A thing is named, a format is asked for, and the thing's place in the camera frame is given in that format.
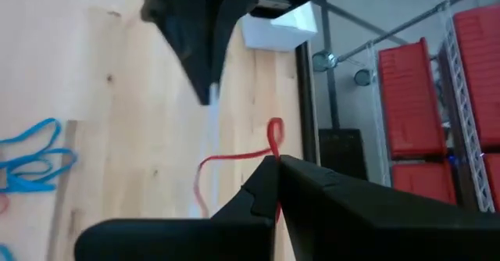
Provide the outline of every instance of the wooden surface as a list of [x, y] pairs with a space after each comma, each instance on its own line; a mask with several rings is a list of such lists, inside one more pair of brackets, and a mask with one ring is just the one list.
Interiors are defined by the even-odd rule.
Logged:
[[[210, 125], [209, 108], [140, 8], [141, 0], [0, 0], [0, 137], [57, 117], [66, 125], [59, 145], [79, 155], [57, 192], [10, 195], [0, 243], [18, 260], [71, 260], [79, 233], [114, 217], [200, 216], [198, 163], [266, 147], [270, 117], [285, 122], [280, 151], [301, 157], [294, 53], [249, 50], [236, 27]], [[0, 151], [9, 158], [47, 137]], [[209, 163], [201, 189], [211, 213], [261, 160]], [[276, 258], [293, 259], [280, 221]]]

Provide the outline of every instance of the red storage bin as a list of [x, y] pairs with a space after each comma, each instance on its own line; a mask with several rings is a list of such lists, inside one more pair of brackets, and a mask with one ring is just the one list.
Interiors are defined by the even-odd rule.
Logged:
[[446, 153], [427, 43], [379, 52], [381, 94], [392, 157]]
[[397, 164], [392, 167], [392, 180], [396, 190], [456, 204], [448, 163]]
[[454, 16], [482, 147], [500, 145], [500, 5]]
[[484, 155], [487, 181], [490, 184], [491, 196], [496, 212], [500, 212], [500, 154]]

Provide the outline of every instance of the red rope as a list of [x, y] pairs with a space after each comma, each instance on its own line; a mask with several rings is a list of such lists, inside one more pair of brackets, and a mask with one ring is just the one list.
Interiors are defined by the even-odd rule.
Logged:
[[9, 208], [10, 200], [5, 194], [0, 194], [0, 215], [5, 213]]
[[[202, 209], [202, 215], [203, 217], [208, 217], [209, 216], [209, 208], [206, 205], [205, 201], [203, 200], [202, 194], [200, 193], [200, 187], [199, 187], [199, 181], [200, 181], [200, 173], [205, 166], [205, 163], [209, 162], [210, 160], [224, 160], [224, 159], [232, 159], [232, 160], [237, 160], [237, 159], [253, 159], [259, 156], [264, 156], [267, 155], [268, 153], [272, 152], [274, 156], [276, 156], [276, 159], [279, 161], [280, 160], [280, 151], [279, 147], [281, 143], [283, 142], [284, 139], [284, 123], [283, 120], [279, 117], [274, 117], [270, 119], [269, 123], [267, 124], [267, 141], [269, 142], [269, 148], [265, 148], [263, 150], [257, 151], [257, 152], [250, 152], [250, 153], [245, 153], [245, 154], [239, 154], [239, 155], [226, 155], [226, 156], [209, 156], [206, 159], [203, 159], [203, 161], [199, 164], [198, 170], [196, 171], [196, 176], [195, 176], [195, 197], [196, 197], [196, 202]], [[277, 211], [276, 211], [276, 219], [278, 220], [280, 218], [280, 211], [281, 211], [281, 206], [280, 203], [278, 203]]]

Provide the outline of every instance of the white foam block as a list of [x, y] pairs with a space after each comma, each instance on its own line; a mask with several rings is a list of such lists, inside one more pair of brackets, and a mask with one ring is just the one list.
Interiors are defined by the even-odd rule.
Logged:
[[247, 14], [242, 30], [247, 47], [279, 52], [295, 50], [318, 32], [311, 2], [273, 20]]

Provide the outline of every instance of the black speaker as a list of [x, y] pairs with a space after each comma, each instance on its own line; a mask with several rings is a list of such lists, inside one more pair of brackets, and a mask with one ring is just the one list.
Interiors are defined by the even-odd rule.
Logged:
[[321, 166], [368, 180], [359, 129], [320, 129]]

